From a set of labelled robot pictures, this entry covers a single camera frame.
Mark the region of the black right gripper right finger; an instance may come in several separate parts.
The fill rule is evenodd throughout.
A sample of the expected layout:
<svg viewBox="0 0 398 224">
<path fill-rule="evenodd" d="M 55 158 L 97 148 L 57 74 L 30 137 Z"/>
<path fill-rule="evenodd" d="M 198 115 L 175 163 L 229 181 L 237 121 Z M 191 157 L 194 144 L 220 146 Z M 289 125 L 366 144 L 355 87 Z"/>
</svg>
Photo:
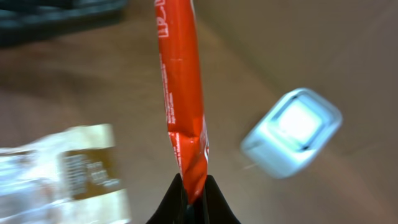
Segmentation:
<svg viewBox="0 0 398 224">
<path fill-rule="evenodd" d="M 212 175 L 206 177 L 202 203 L 206 224 L 241 224 L 230 209 Z"/>
</svg>

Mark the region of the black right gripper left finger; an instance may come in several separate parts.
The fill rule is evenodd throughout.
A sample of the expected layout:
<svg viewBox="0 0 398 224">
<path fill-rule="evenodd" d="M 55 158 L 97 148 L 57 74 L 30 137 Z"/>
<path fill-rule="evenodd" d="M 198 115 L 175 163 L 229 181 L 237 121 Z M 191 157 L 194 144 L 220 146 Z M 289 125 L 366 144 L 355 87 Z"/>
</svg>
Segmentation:
<svg viewBox="0 0 398 224">
<path fill-rule="evenodd" d="M 180 174 L 176 174 L 147 224 L 184 224 L 187 193 Z"/>
</svg>

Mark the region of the beige snack pouch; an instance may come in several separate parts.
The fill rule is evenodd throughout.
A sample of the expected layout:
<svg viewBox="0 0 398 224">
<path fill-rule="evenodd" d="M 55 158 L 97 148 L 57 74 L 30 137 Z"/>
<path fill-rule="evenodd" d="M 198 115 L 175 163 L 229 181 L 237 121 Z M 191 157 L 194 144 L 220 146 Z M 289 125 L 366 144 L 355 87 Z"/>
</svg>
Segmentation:
<svg viewBox="0 0 398 224">
<path fill-rule="evenodd" d="M 1 223 L 130 223 L 109 124 L 1 148 Z"/>
</svg>

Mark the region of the red stick sachet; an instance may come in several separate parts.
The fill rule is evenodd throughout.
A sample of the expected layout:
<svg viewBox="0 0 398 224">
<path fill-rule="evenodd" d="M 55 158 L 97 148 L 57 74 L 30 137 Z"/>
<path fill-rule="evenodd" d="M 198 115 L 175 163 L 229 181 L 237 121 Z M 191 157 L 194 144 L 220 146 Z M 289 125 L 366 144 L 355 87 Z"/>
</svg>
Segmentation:
<svg viewBox="0 0 398 224">
<path fill-rule="evenodd" d="M 197 28 L 192 0 L 155 0 L 167 132 L 189 204 L 202 196 L 208 168 Z"/>
</svg>

